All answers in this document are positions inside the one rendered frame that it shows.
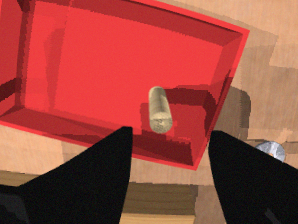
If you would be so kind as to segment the red shallow tray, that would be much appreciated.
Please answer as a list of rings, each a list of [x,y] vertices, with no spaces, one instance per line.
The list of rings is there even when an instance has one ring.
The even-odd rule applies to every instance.
[[[196,171],[249,32],[156,0],[0,0],[0,125],[85,147],[132,126],[132,158]]]

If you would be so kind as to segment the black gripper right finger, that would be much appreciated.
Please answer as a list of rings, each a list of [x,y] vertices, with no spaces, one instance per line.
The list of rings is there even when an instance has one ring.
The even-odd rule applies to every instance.
[[[298,224],[298,169],[219,130],[208,156],[226,224]]]

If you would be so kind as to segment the grey metal washer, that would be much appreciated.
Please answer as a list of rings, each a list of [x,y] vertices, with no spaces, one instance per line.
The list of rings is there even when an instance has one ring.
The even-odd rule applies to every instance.
[[[259,143],[255,147],[265,153],[273,154],[273,157],[281,160],[282,162],[284,161],[285,151],[283,147],[275,141],[265,141],[265,142]]]

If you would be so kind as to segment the light brown wooden board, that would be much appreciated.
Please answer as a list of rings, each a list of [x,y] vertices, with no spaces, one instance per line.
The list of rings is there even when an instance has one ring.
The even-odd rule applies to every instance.
[[[0,170],[0,184],[20,186],[38,175]],[[119,224],[195,224],[189,185],[129,183]]]

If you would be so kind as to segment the tan wooden dowel pin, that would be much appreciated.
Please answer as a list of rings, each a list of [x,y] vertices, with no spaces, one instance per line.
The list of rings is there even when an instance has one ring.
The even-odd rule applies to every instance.
[[[156,133],[169,131],[173,124],[166,92],[160,86],[149,91],[149,124]]]

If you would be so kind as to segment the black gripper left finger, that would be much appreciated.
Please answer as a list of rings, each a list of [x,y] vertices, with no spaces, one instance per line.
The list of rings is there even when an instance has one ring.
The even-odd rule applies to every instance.
[[[20,186],[0,184],[0,224],[119,224],[132,144],[133,127],[122,126]]]

